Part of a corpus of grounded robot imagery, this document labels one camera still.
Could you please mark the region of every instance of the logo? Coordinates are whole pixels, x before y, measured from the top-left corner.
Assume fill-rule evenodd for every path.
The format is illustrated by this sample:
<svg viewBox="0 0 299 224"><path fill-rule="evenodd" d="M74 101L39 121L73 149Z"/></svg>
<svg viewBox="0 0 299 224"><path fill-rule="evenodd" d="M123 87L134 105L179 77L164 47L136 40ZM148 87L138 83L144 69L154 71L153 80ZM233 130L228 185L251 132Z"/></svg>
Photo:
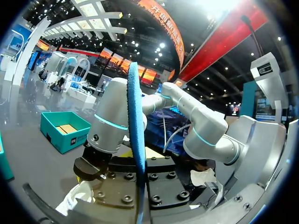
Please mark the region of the logo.
<svg viewBox="0 0 299 224"><path fill-rule="evenodd" d="M75 143L76 143L76 141L77 141L77 137L75 137L75 138L71 139L71 145L75 144Z"/></svg>

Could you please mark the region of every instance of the display screen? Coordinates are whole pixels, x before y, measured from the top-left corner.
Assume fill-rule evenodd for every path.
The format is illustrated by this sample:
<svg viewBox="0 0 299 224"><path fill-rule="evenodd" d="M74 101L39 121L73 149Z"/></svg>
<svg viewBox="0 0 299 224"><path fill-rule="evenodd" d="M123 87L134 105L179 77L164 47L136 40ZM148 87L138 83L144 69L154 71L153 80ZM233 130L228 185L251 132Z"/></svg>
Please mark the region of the display screen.
<svg viewBox="0 0 299 224"><path fill-rule="evenodd" d="M144 70L145 70L145 67L143 67L141 65L138 65L138 75L139 75L139 78L142 76Z"/></svg>
<svg viewBox="0 0 299 224"><path fill-rule="evenodd" d="M131 64L131 61L128 59L125 59L123 63L121 64L121 73L128 75L129 66Z"/></svg>
<svg viewBox="0 0 299 224"><path fill-rule="evenodd" d="M97 87L100 77L99 76L95 76L93 74L88 73L86 76L86 80L89 81L90 85Z"/></svg>
<svg viewBox="0 0 299 224"><path fill-rule="evenodd" d="M146 85L151 85L152 82L154 81L154 78L156 77L157 72L152 70L152 69L146 69L143 78L142 78L142 82Z"/></svg>
<svg viewBox="0 0 299 224"><path fill-rule="evenodd" d="M119 56L118 54L113 54L113 56L111 57L107 65L107 69L117 71L122 60L123 60L122 56Z"/></svg>
<svg viewBox="0 0 299 224"><path fill-rule="evenodd" d="M105 67L105 65L110 60L111 55L113 52L107 48L104 48L100 53L99 57L96 60L96 64L100 67Z"/></svg>
<svg viewBox="0 0 299 224"><path fill-rule="evenodd" d="M289 99L289 107L288 109L282 110L281 122L288 125L290 121L293 121L297 117L298 106L296 101L298 97L294 96L291 85L287 85L286 90ZM261 90L256 91L254 111L253 118L256 120L275 120L275 109L272 109L270 102Z"/></svg>

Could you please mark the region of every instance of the white cloth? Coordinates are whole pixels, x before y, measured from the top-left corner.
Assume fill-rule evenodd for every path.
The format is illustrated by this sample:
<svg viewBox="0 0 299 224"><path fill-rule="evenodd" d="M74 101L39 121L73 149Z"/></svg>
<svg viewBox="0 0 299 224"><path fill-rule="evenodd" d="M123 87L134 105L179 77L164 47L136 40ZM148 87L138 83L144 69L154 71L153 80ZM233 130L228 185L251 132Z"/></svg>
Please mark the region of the white cloth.
<svg viewBox="0 0 299 224"><path fill-rule="evenodd" d="M211 168L202 172L198 172L195 170L190 171L192 184L196 187L206 185L206 182L217 182L214 175L215 172Z"/></svg>

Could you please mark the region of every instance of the person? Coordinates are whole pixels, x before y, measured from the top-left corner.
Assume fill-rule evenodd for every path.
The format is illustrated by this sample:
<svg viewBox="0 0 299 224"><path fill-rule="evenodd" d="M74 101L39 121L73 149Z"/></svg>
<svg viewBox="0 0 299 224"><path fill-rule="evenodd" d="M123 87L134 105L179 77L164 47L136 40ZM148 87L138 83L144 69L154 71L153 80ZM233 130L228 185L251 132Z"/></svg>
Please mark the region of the person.
<svg viewBox="0 0 299 224"><path fill-rule="evenodd" d="M59 90L59 92L62 90L62 85L64 84L65 80L63 77L61 77L61 79L58 80L57 84L53 84L52 86L50 86L50 88L54 91Z"/></svg>
<svg viewBox="0 0 299 224"><path fill-rule="evenodd" d="M48 70L41 70L39 73L38 73L38 76L41 80L45 80L48 76Z"/></svg>

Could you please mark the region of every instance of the bolt hole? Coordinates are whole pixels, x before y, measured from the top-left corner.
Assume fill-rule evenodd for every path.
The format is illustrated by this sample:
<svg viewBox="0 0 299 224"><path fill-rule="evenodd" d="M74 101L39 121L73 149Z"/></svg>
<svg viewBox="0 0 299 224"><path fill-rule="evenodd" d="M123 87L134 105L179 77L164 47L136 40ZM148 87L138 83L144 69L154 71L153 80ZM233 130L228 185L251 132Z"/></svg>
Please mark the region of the bolt hole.
<svg viewBox="0 0 299 224"><path fill-rule="evenodd" d="M154 200L158 201L160 199L160 197L158 195L153 197Z"/></svg>

